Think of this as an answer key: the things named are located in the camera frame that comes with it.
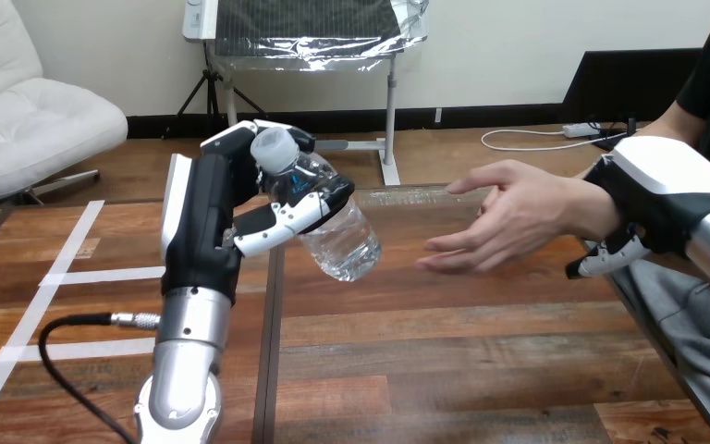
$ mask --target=bottle cap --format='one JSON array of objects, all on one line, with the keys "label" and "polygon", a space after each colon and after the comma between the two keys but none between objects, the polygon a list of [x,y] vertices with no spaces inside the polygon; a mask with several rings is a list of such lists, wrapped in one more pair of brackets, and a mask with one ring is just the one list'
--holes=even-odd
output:
[{"label": "bottle cap", "polygon": [[269,128],[251,143],[251,156],[268,174],[276,174],[291,167],[298,160],[298,144],[283,128]]}]

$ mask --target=gray pants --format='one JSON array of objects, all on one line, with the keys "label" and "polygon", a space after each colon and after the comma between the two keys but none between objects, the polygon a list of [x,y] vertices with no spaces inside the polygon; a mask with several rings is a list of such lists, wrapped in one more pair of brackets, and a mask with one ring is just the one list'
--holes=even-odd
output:
[{"label": "gray pants", "polygon": [[710,415],[710,286],[645,261],[612,278]]}]

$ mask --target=electrical outlet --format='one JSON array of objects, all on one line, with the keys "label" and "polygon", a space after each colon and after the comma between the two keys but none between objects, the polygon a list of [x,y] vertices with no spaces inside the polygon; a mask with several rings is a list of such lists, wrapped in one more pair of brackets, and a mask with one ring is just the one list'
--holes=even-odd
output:
[{"label": "electrical outlet", "polygon": [[589,126],[588,123],[576,123],[575,125],[563,126],[562,130],[565,132],[565,137],[568,139],[597,136],[600,135],[600,124],[593,123],[592,126]]}]

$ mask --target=clear plastic bottle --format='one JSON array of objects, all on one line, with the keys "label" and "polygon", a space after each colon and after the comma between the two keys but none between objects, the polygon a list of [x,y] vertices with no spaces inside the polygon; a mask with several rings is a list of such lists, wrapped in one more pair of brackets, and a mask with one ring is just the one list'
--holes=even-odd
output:
[{"label": "clear plastic bottle", "polygon": [[[274,202],[302,198],[337,175],[320,155],[301,153],[281,128],[260,133],[251,144],[251,155],[269,175],[265,184]],[[298,238],[328,276],[347,282],[366,275],[382,254],[369,221],[352,198],[321,227]]]}]

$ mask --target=robotic arm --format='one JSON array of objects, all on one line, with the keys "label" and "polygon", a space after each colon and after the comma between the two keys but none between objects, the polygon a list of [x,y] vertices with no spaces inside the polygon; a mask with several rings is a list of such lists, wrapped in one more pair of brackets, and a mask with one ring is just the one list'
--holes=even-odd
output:
[{"label": "robotic arm", "polygon": [[622,224],[568,265],[569,278],[609,273],[654,252],[689,259],[710,281],[710,163],[702,155],[683,142],[633,137],[585,180],[611,195]]},{"label": "robotic arm", "polygon": [[[201,158],[173,156],[162,216],[165,305],[153,374],[134,409],[141,442],[213,439],[222,413],[216,376],[224,359],[241,257],[321,226],[354,191],[354,184],[339,176],[321,190],[234,217],[234,208],[259,191],[251,142],[261,130],[277,125],[241,122],[205,141]],[[313,151],[313,136],[282,127],[302,151]]]}]

